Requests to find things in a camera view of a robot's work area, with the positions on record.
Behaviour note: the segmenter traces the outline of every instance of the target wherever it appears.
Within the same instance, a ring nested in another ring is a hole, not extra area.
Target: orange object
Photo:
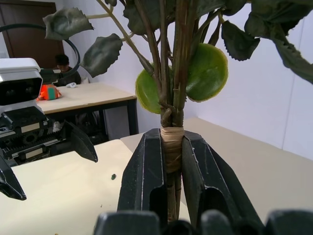
[[[40,95],[37,100],[52,100],[60,98],[62,95],[54,85],[42,85]]]

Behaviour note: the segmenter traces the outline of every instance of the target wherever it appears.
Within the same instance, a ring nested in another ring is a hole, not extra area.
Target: tabletop
[[[61,98],[37,102],[45,114],[136,99],[135,95],[104,83],[80,84],[75,88],[58,87],[58,90]]]
[[[13,167],[27,199],[0,194],[0,234],[92,234],[100,213],[116,211],[122,174],[132,156],[121,140],[95,149],[97,163],[70,152]],[[188,220],[184,204],[180,211]]]
[[[263,222],[275,209],[313,210],[313,161],[200,118],[185,120],[184,129],[200,134],[232,167]],[[121,140],[134,151],[141,137]]]

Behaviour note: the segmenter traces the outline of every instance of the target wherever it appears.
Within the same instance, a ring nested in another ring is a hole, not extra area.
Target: table
[[[100,213],[116,211],[122,174],[132,156],[121,140],[95,149],[98,163],[69,152],[12,168],[27,199],[0,193],[0,234],[92,234]],[[184,204],[180,211],[188,220]]]
[[[263,222],[275,209],[313,210],[313,161],[200,118],[185,120],[184,128],[202,135],[232,167]],[[141,137],[121,140],[133,152]]]
[[[107,86],[104,83],[80,84],[76,88],[58,87],[62,97],[56,100],[38,101],[38,106],[52,119],[99,112],[101,128],[105,133],[105,109],[127,106],[130,135],[138,134],[136,96]]]

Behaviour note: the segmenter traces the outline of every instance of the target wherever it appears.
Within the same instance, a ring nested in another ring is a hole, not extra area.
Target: black hair
[[[55,56],[55,62],[57,65],[65,66],[69,64],[69,59],[66,55],[60,54]]]

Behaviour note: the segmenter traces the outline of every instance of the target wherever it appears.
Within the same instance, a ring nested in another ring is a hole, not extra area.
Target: black cable
[[[46,28],[44,26],[38,25],[38,24],[31,24],[31,23],[14,23],[14,24],[8,24],[5,26],[1,26],[0,27],[0,33],[3,31],[7,31],[9,29],[13,29],[13,28],[37,28],[37,29],[41,29],[41,30],[46,30]],[[76,46],[69,40],[66,39],[65,40],[67,42],[67,44],[70,45],[70,47],[74,50],[75,55],[76,55],[76,59],[77,59],[77,63],[74,66],[74,68],[72,68],[70,71],[62,73],[62,77],[68,77],[68,76],[72,76],[79,68],[79,64],[80,64],[80,55],[79,55],[79,51],[76,48]]]

